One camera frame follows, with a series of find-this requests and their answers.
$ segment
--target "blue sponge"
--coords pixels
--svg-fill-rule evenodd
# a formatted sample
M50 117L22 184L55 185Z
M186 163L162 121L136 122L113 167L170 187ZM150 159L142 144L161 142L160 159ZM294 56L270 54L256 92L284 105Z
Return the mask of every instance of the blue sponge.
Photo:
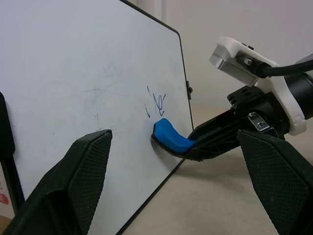
M152 138L166 151L174 155L186 153L195 143L181 136L169 120L163 118L154 124Z

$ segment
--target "whiteboard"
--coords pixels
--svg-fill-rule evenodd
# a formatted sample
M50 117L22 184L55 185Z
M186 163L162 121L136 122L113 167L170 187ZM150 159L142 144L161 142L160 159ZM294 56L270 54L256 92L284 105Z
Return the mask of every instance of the whiteboard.
M181 159L151 143L192 121L179 35L118 0L2 0L0 91L27 198L78 138L112 129L90 235L113 235Z

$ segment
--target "gray floor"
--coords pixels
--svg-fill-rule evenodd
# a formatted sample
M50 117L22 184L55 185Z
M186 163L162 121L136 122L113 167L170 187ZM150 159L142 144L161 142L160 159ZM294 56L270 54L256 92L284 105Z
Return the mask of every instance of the gray floor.
M225 109L193 107L195 125ZM313 156L308 132L288 140ZM257 198L241 149L198 163L185 161L124 235L277 235Z

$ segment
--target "red sticker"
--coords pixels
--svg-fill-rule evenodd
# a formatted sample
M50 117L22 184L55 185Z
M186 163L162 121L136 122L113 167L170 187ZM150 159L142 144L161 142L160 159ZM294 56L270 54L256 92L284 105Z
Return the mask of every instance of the red sticker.
M4 204L9 204L9 199L2 193L0 193L0 202Z

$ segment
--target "black cable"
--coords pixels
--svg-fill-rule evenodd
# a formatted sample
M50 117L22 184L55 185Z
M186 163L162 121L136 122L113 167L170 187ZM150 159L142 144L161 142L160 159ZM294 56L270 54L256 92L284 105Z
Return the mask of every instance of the black cable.
M313 70L313 60L284 67L263 67L262 74L266 76L286 76Z

